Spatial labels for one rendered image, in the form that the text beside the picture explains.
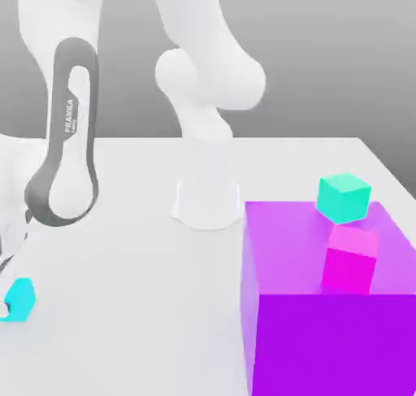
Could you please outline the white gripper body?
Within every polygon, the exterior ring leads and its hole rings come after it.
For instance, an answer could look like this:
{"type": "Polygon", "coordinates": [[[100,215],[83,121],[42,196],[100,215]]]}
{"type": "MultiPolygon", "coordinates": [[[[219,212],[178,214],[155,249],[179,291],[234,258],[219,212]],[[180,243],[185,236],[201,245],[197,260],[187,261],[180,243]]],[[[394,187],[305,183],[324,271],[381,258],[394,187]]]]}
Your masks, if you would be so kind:
{"type": "Polygon", "coordinates": [[[26,241],[26,231],[7,233],[5,242],[2,243],[0,254],[0,305],[5,301],[7,291],[12,286],[19,268],[17,254],[26,241]]]}

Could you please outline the small cyan cube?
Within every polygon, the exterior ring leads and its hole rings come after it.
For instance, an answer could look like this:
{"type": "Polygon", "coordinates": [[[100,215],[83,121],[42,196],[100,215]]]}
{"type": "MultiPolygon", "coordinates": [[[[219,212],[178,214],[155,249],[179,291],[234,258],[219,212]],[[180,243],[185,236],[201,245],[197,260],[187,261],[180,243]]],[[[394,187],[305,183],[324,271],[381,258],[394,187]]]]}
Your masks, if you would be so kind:
{"type": "Polygon", "coordinates": [[[30,278],[18,278],[6,293],[5,304],[9,313],[0,322],[25,322],[36,303],[36,294],[30,278]]]}

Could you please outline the small teal cube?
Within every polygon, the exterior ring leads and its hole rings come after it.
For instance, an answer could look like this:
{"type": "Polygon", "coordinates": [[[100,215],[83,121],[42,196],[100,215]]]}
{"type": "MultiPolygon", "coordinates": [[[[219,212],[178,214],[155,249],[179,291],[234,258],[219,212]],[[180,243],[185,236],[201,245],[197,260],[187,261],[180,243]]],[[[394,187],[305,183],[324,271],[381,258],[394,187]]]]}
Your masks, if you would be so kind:
{"type": "Polygon", "coordinates": [[[367,216],[371,186],[345,172],[321,177],[316,207],[334,224],[347,224],[367,216]]]}

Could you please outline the small magenta cube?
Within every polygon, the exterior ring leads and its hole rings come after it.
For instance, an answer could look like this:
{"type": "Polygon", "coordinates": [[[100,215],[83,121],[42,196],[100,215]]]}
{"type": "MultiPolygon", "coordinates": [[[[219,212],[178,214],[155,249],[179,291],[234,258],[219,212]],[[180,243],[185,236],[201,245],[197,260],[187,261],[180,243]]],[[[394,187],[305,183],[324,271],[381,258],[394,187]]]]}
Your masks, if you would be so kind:
{"type": "Polygon", "coordinates": [[[334,225],[327,242],[322,286],[347,294],[368,295],[379,252],[379,234],[334,225]]]}

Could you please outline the large purple box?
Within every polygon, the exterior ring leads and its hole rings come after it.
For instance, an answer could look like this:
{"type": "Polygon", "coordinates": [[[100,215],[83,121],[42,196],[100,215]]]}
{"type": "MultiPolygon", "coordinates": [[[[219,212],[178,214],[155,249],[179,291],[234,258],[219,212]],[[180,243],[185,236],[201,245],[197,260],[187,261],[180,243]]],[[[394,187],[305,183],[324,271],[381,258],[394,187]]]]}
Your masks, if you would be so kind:
{"type": "Polygon", "coordinates": [[[313,202],[247,202],[240,319],[249,396],[414,396],[416,248],[385,208],[368,295],[322,286],[332,222],[313,202]]]}

